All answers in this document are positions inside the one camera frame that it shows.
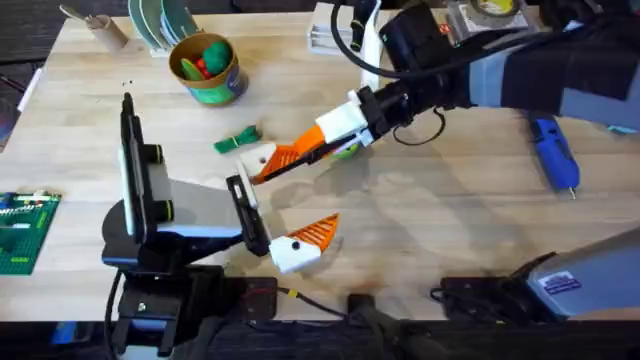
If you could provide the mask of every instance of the blue tool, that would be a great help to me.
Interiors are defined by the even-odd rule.
[[[537,112],[527,113],[527,119],[549,183],[556,190],[569,190],[575,199],[576,188],[580,184],[580,168],[571,155],[569,143],[558,122],[551,115]]]

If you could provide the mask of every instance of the white plastic part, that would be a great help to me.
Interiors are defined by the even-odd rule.
[[[376,30],[376,20],[378,18],[378,13],[380,12],[381,5],[382,0],[377,0],[376,5],[373,8],[373,12],[371,13],[371,16],[369,16],[369,20],[367,20],[367,23],[364,25],[362,49],[360,50],[360,57],[362,60],[375,67],[380,67],[380,55],[382,54],[382,41],[380,41],[378,31]],[[378,90],[380,87],[380,77],[368,72],[367,70],[362,70],[360,75],[360,87],[365,86],[369,86],[372,91]]]
[[[118,149],[118,160],[120,162],[120,180],[122,186],[122,200],[124,203],[124,223],[127,227],[127,234],[133,236],[135,227],[133,211],[131,209],[131,193],[129,192],[129,175],[127,173],[127,165],[122,147]]]
[[[38,82],[40,81],[40,76],[42,76],[42,68],[38,68],[38,70],[33,73],[33,77],[31,78],[31,81],[29,81],[29,86],[27,86],[27,90],[24,92],[24,95],[18,104],[18,110],[20,110],[20,112],[23,112],[24,108],[27,107],[27,103],[29,102],[29,99],[31,99],[31,95],[35,90],[36,85],[38,85]]]
[[[253,185],[251,185],[251,181],[249,180],[247,169],[244,168],[244,165],[240,160],[236,161],[236,167],[238,168],[238,174],[240,174],[240,180],[242,181],[242,185],[244,186],[244,191],[247,193],[249,206],[251,206],[255,210],[258,210],[258,199],[256,198],[256,193],[253,191]]]
[[[298,243],[297,249],[294,249],[294,243]],[[282,274],[296,271],[311,264],[320,259],[322,255],[319,247],[287,236],[272,240],[269,252],[271,260]]]
[[[349,100],[316,119],[322,130],[324,141],[331,143],[367,127],[358,103]]]
[[[275,143],[267,143],[240,154],[240,162],[249,177],[260,174],[276,152]]]
[[[316,8],[313,10],[311,23],[307,30],[307,46],[312,53],[342,56],[331,35],[330,19],[332,9],[333,4],[324,2],[316,3]],[[338,32],[345,44],[351,43],[351,37],[353,36],[353,31],[350,26],[351,19],[353,19],[353,6],[340,7],[340,14],[338,14]]]
[[[354,144],[360,144],[362,147],[367,147],[371,145],[371,143],[373,143],[373,136],[371,136],[369,129],[364,129],[363,131],[356,133],[356,137],[353,138],[353,140],[340,146],[334,153],[339,154]]]

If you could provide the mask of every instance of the green toy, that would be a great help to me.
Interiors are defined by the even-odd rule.
[[[231,48],[224,41],[216,41],[202,53],[207,71],[216,76],[224,71],[231,62]]]
[[[220,154],[224,154],[233,149],[239,148],[240,145],[252,144],[260,140],[261,137],[262,135],[260,135],[258,128],[255,125],[252,125],[244,129],[244,131],[240,135],[232,136],[228,139],[218,141],[217,143],[213,144],[213,147]]]
[[[204,80],[204,76],[198,68],[193,65],[189,59],[180,59],[180,64],[182,65],[182,72],[184,73],[184,77],[190,81],[202,81]]]
[[[353,154],[355,154],[358,151],[359,148],[360,148],[360,145],[353,144],[353,145],[349,146],[348,148],[340,151],[339,153],[331,154],[331,157],[334,158],[334,159],[346,159],[348,157],[353,156]]]

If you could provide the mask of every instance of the green object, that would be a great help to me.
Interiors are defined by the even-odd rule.
[[[258,132],[258,128],[255,125],[249,126],[244,129],[244,131],[237,136],[232,136],[228,139],[224,139],[222,141],[218,141],[213,144],[213,147],[220,153],[228,153],[229,151],[239,148],[241,145],[252,144],[258,140],[262,135]]]
[[[229,66],[231,48],[224,41],[216,41],[202,53],[202,58],[209,74],[216,76]]]
[[[184,77],[190,81],[202,81],[204,80],[204,76],[198,70],[198,68],[193,65],[189,59],[180,59],[180,64],[182,65],[182,72],[184,73]]]
[[[348,157],[353,156],[353,154],[355,154],[359,148],[360,148],[360,145],[353,144],[348,148],[340,151],[339,153],[331,154],[331,157],[334,159],[346,159]]]
[[[225,75],[224,81],[210,88],[187,87],[191,95],[206,105],[221,105],[238,98],[247,89],[247,76],[234,65]]]
[[[0,209],[0,274],[31,275],[59,203],[60,195],[10,195]]]

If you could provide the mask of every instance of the yellow tape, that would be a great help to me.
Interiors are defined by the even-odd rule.
[[[167,221],[173,221],[173,213],[171,211],[171,203],[169,200],[165,201],[167,204]]]
[[[362,23],[360,21],[358,21],[357,19],[353,19],[353,21],[351,21],[351,24],[356,24],[358,26],[360,26],[361,28],[364,29],[364,26],[362,25]]]
[[[40,220],[38,220],[38,225],[36,226],[36,228],[40,229],[42,227],[42,225],[44,225],[44,220],[47,218],[47,212],[43,212],[42,215],[40,215]]]

